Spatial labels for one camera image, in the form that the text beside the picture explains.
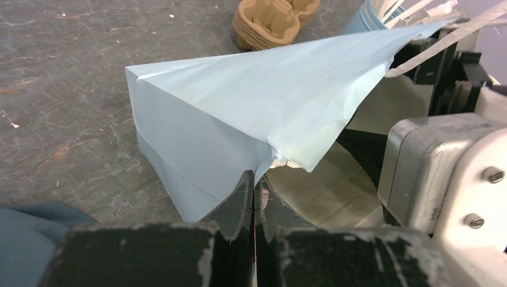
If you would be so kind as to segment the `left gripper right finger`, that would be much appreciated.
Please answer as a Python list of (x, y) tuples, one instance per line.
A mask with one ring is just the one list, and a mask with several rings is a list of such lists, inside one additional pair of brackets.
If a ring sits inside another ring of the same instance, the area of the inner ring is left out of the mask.
[(259, 286), (451, 286), (428, 236), (400, 227), (318, 228), (262, 178), (254, 189)]

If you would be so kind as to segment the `light blue paper bag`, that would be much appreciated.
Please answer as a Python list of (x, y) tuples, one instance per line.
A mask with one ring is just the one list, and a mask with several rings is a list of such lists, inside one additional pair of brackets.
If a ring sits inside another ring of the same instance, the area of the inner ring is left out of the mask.
[(181, 218), (197, 222), (246, 170), (311, 172), (383, 78), (415, 68), (506, 13), (502, 1), (396, 68), (395, 54), (445, 20), (268, 50), (125, 68), (138, 146)]

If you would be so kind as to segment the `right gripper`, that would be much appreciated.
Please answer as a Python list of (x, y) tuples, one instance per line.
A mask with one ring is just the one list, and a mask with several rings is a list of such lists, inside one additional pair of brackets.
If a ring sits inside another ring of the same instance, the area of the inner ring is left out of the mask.
[(416, 68), (390, 79), (395, 109), (408, 116), (472, 112), (482, 88), (494, 86), (477, 51), (479, 32), (464, 37)]

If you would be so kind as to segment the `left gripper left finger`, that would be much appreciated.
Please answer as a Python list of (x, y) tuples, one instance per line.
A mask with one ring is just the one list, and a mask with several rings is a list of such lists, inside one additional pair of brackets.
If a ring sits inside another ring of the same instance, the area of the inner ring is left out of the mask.
[(251, 286), (254, 174), (198, 222), (86, 224), (57, 248), (41, 286)]

